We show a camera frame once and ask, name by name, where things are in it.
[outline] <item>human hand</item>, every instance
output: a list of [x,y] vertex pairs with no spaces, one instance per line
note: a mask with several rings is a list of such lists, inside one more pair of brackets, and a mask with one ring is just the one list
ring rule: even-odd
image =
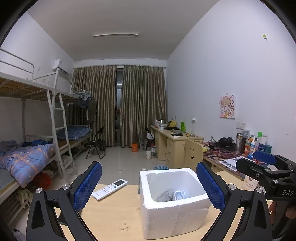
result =
[[[271,224],[274,223],[274,220],[276,218],[276,201],[273,201],[272,204],[269,206],[268,210],[271,212],[270,214],[270,219],[271,219]],[[296,205],[289,207],[286,211],[286,216],[289,219],[296,219]]]

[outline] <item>curtain rod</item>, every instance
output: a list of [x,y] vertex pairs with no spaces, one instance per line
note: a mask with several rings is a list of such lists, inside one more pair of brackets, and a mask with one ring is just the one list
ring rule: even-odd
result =
[[88,68],[88,67],[95,67],[95,66],[110,66],[110,65],[116,65],[116,66],[146,66],[146,67],[156,67],[156,68],[164,68],[166,67],[163,66],[151,66],[151,65],[142,65],[142,64],[99,64],[99,65],[90,65],[90,66],[83,66],[83,67],[77,67],[73,69],[81,69],[81,68]]

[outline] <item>bed frame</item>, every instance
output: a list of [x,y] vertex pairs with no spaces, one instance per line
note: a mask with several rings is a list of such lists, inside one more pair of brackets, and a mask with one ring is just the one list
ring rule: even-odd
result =
[[[74,103],[78,100],[79,96],[80,97],[86,97],[90,96],[91,92],[90,91],[84,91],[77,86],[72,85],[71,81],[69,81],[68,77],[65,75],[66,80],[70,83],[70,91],[69,93],[63,92],[57,88],[57,83],[58,83],[58,76],[60,74],[64,74],[63,71],[60,71],[59,68],[55,72],[51,72],[49,74],[40,76],[38,78],[33,79],[34,75],[34,70],[35,66],[30,63],[29,61],[12,54],[4,49],[0,48],[0,51],[5,52],[8,55],[11,55],[28,65],[32,66],[32,70],[27,70],[24,68],[20,68],[16,65],[13,65],[11,63],[5,62],[0,60],[0,62],[10,65],[12,67],[15,67],[17,69],[20,69],[22,71],[25,71],[29,74],[32,75],[31,79],[23,79],[19,78],[13,75],[5,74],[0,72],[0,96],[4,97],[15,97],[15,98],[21,98],[22,99],[22,134],[23,134],[23,140],[26,141],[27,138],[29,138],[29,141],[31,138],[42,138],[42,139],[51,139],[53,141],[53,144],[55,144],[55,156],[50,159],[50,162],[55,160],[57,162],[57,167],[58,167],[58,173],[61,178],[66,177],[66,171],[65,169],[68,166],[72,166],[74,169],[75,174],[77,175],[77,170],[74,165],[74,160],[72,157],[71,153],[71,148],[79,145],[82,141],[88,139],[90,137],[90,134],[87,135],[86,137],[82,138],[78,142],[70,144],[69,139],[68,139],[68,131],[67,131],[67,124],[66,124],[66,114],[65,114],[65,109],[64,109],[64,103],[69,104],[69,103]],[[49,79],[50,77],[54,77],[54,85],[53,87],[49,86]],[[52,136],[41,136],[41,135],[27,135],[25,131],[25,101],[26,99],[32,99],[32,100],[39,100],[39,101],[47,101],[49,104],[49,109],[50,109],[50,114],[51,114],[51,121],[52,121]],[[56,102],[60,102],[61,107],[56,108],[55,104]],[[56,127],[55,121],[54,121],[54,116],[55,116],[55,111],[62,112],[63,114],[63,120],[64,120],[64,126],[62,127]],[[63,145],[62,147],[59,147],[59,143],[57,140],[57,131],[65,129],[65,134],[66,134],[66,144]],[[70,161],[66,165],[63,164],[61,155],[65,153],[66,151],[69,152],[70,155]],[[13,193],[19,185],[15,182],[14,184],[10,185],[10,187],[5,190],[4,193],[0,194],[0,204],[11,194]]]

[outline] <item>light switch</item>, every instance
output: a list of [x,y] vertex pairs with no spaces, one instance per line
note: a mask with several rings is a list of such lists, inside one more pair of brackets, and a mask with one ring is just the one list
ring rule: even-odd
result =
[[236,122],[236,124],[235,124],[235,128],[236,129],[240,129],[241,128],[241,122]]
[[241,124],[241,129],[242,130],[246,130],[247,129],[247,123],[243,123]]

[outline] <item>white foam box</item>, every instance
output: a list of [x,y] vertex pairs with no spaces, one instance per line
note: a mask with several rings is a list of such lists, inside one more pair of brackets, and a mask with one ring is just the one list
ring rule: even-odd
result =
[[[144,238],[159,239],[199,229],[211,205],[196,173],[190,168],[140,172],[141,218]],[[185,198],[157,202],[167,189],[185,191]]]

